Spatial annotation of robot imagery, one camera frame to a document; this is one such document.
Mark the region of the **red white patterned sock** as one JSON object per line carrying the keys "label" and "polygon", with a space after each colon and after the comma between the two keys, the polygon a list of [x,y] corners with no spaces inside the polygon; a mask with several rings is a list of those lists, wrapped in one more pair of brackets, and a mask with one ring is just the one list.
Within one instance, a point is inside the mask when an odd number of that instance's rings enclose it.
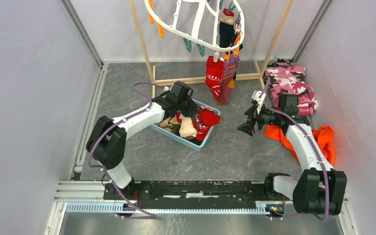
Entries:
{"label": "red white patterned sock", "polygon": [[223,71],[224,60],[217,59],[217,61],[215,62],[214,57],[209,56],[206,62],[205,83],[215,99],[217,99],[221,95],[220,84],[222,81]]}

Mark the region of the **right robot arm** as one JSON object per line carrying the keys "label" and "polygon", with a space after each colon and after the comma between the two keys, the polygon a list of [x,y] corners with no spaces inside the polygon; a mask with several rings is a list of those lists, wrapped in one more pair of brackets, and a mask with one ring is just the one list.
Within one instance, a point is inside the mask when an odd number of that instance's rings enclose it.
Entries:
{"label": "right robot arm", "polygon": [[313,214],[319,219],[341,212],[347,176],[337,171],[326,159],[312,134],[308,119],[298,115],[299,97],[282,94],[279,109],[266,108],[266,94],[254,91],[252,106],[244,112],[246,122],[237,127],[238,131],[250,136],[263,126],[277,126],[291,143],[300,163],[302,173],[298,180],[282,173],[270,173],[265,179],[263,194],[270,200],[279,196],[293,201],[297,213]]}

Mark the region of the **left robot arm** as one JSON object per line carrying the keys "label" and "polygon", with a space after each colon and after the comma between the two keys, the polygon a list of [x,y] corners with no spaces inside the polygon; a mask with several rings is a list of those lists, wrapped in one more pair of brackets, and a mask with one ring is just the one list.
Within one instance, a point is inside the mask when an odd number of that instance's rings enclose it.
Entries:
{"label": "left robot arm", "polygon": [[189,117],[197,110],[196,102],[191,98],[190,85],[177,81],[157,97],[136,91],[144,96],[148,103],[143,107],[121,117],[100,117],[86,143],[89,159],[98,162],[97,167],[112,180],[116,194],[121,199],[129,199],[134,194],[133,178],[124,166],[123,158],[127,140],[144,128],[158,124],[177,112]]}

